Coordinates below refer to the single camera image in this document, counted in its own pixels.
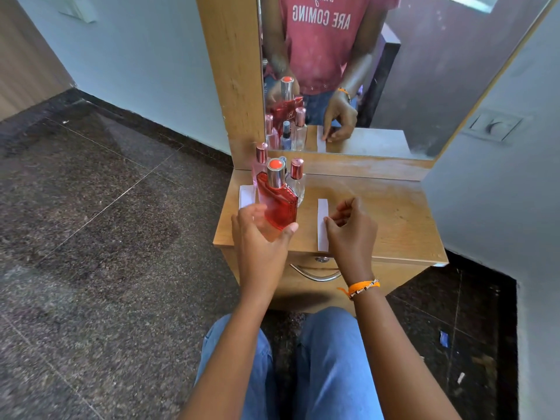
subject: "wooden door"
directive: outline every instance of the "wooden door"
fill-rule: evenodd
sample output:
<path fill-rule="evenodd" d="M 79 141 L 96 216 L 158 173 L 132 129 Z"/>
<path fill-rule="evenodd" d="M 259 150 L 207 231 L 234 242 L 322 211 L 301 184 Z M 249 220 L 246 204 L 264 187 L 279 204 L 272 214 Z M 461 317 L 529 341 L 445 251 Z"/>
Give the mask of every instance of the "wooden door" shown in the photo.
<path fill-rule="evenodd" d="M 72 77 L 18 1 L 0 0 L 0 120 L 72 85 Z"/>

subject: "granite floor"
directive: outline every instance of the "granite floor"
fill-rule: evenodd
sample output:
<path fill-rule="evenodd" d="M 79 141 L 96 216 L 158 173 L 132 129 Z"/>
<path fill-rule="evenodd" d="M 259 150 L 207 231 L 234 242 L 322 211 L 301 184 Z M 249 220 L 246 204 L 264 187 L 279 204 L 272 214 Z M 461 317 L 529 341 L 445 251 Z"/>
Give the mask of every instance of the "granite floor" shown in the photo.
<path fill-rule="evenodd" d="M 0 123 L 0 418 L 174 418 L 238 298 L 212 246 L 231 158 L 82 96 Z M 499 290 L 449 265 L 389 296 L 465 420 L 496 417 Z M 263 321 L 284 402 L 304 317 Z"/>

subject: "pink t-shirt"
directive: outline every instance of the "pink t-shirt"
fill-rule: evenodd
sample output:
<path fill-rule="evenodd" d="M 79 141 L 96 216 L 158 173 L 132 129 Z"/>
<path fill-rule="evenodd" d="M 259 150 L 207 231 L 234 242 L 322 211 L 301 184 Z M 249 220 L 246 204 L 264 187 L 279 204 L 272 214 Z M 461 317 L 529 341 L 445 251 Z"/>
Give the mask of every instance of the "pink t-shirt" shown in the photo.
<path fill-rule="evenodd" d="M 370 3 L 394 9 L 400 0 L 279 0 L 290 67 L 302 94 L 336 90 Z M 269 65 L 266 75 L 272 74 Z"/>

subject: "wooden mirror frame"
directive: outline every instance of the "wooden mirror frame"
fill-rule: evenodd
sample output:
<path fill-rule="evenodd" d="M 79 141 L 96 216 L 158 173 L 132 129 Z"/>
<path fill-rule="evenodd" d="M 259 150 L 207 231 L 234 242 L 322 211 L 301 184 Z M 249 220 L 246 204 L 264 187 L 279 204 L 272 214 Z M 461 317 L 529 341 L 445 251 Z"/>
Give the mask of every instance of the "wooden mirror frame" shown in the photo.
<path fill-rule="evenodd" d="M 500 76 L 558 0 L 550 0 L 515 50 L 432 160 L 298 152 L 308 174 L 421 181 L 478 109 Z M 197 0 L 200 22 L 235 169 L 251 169 L 254 143 L 265 141 L 258 0 Z"/>

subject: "drawer handle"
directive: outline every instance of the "drawer handle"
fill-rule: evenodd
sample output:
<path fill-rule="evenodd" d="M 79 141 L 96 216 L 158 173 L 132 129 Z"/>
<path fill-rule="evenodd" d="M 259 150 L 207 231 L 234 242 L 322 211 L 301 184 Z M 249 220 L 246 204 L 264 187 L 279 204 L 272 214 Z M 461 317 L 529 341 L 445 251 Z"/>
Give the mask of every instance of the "drawer handle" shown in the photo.
<path fill-rule="evenodd" d="M 309 278 L 310 280 L 313 280 L 314 282 L 322 282 L 322 283 L 330 282 L 332 280 L 339 278 L 342 275 L 340 271 L 337 271 L 334 274 L 327 275 L 325 277 L 319 277 L 317 275 L 309 274 L 307 271 L 301 269 L 301 267 L 298 267 L 297 265 L 290 264 L 290 266 L 294 268 L 299 274 L 303 275 L 305 278 Z"/>

